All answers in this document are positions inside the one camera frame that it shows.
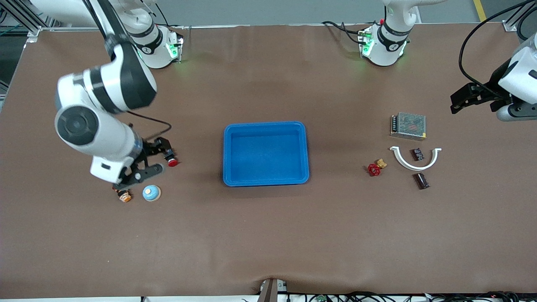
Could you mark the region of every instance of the red emergency stop button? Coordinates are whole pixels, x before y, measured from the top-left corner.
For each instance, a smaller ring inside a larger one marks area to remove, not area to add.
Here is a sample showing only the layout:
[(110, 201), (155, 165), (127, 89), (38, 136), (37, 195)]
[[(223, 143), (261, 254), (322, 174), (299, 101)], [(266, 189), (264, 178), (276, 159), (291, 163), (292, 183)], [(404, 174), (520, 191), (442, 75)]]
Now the red emergency stop button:
[(175, 167), (179, 164), (179, 162), (176, 159), (170, 159), (168, 160), (168, 167)]

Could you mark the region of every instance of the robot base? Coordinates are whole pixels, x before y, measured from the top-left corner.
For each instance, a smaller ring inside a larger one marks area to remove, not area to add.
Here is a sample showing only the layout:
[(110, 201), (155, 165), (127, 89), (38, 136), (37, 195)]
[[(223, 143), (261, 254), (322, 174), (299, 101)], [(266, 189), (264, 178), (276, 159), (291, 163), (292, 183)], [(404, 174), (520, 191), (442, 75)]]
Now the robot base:
[(183, 37), (178, 38), (176, 32), (170, 31), (165, 26), (157, 25), (157, 28), (162, 32), (163, 38), (155, 52), (146, 54), (143, 48), (138, 51), (143, 62), (153, 69), (164, 68), (176, 60), (180, 62), (183, 52)]
[(365, 45), (360, 45), (360, 55), (368, 58), (371, 63), (378, 66), (390, 66), (394, 64), (400, 56), (403, 55), (403, 50), (407, 45), (405, 42), (397, 51), (390, 52), (386, 47), (379, 42), (378, 30), (379, 25), (374, 24), (360, 32), (358, 41), (362, 41)]

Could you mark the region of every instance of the brown paper mat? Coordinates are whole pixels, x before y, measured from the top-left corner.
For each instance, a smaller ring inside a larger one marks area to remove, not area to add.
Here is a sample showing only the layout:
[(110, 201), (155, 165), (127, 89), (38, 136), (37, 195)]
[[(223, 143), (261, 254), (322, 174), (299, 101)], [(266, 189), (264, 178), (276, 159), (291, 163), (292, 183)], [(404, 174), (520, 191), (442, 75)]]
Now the brown paper mat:
[[(467, 81), (459, 47), (474, 25), (418, 25), (400, 62), (375, 67), (344, 33), (314, 26), (183, 31), (184, 61), (154, 70), (139, 110), (173, 123), (182, 164), (121, 203), (91, 176), (91, 157), (54, 131), (57, 79), (107, 62), (98, 32), (42, 32), (26, 47), (0, 115), (0, 297), (537, 291), (535, 122), (502, 123), (487, 105), (453, 116)], [(486, 81), (517, 46), (500, 24), (469, 43)], [(388, 136), (399, 111), (427, 116), (424, 142)], [(160, 125), (128, 115), (142, 135)], [(231, 123), (299, 120), (304, 185), (228, 188), (222, 133)], [(420, 147), (431, 188), (388, 150)], [(388, 167), (369, 177), (364, 167)], [(153, 162), (162, 161), (154, 158)]]

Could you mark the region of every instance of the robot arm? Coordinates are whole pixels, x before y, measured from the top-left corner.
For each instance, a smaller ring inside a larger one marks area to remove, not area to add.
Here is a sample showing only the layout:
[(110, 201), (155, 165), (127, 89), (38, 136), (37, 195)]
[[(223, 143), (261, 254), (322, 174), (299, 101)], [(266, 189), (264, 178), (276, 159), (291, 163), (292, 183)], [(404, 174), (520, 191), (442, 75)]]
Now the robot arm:
[[(144, 7), (156, 0), (109, 0), (133, 39), (144, 63), (150, 68), (163, 68), (181, 61), (183, 37), (165, 26), (156, 26)], [(43, 13), (75, 26), (101, 26), (82, 0), (32, 0)]]
[[(113, 116), (149, 106), (156, 96), (156, 82), (108, 0), (84, 3), (112, 61), (59, 79), (56, 132), (73, 149), (93, 156), (94, 176), (124, 189), (163, 171), (158, 164), (149, 167), (148, 156), (163, 153), (169, 166), (177, 160), (167, 140), (148, 143)], [(137, 166), (142, 161), (144, 170)]]
[(382, 0), (386, 16), (381, 24), (364, 30), (360, 41), (362, 56), (379, 66), (389, 66), (403, 54), (407, 37), (417, 20), (417, 6), (447, 0)]
[(468, 83), (451, 95), (451, 113), (490, 102), (501, 121), (537, 120), (537, 34), (522, 43), (483, 86)]

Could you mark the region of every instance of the white curved plastic part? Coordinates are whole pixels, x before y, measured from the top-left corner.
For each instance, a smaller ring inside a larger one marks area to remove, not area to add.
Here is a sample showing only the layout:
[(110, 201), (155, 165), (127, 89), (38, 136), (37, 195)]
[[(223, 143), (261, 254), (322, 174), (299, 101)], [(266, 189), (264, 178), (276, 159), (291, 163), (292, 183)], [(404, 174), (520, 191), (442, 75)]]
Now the white curved plastic part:
[(399, 147), (397, 146), (393, 146), (390, 148), (390, 150), (392, 150), (395, 154), (395, 158), (397, 159), (397, 161), (405, 168), (409, 169), (409, 170), (412, 170), (412, 171), (423, 171), (425, 169), (428, 169), (430, 168), (432, 165), (434, 165), (434, 163), (436, 162), (437, 158), (438, 158), (438, 152), (439, 151), (442, 151), (442, 148), (435, 148), (432, 150), (433, 152), (433, 159), (431, 160), (431, 162), (424, 166), (424, 167), (415, 167), (415, 166), (412, 166), (411, 164), (407, 163), (404, 158), (401, 156), (401, 151), (399, 151)]

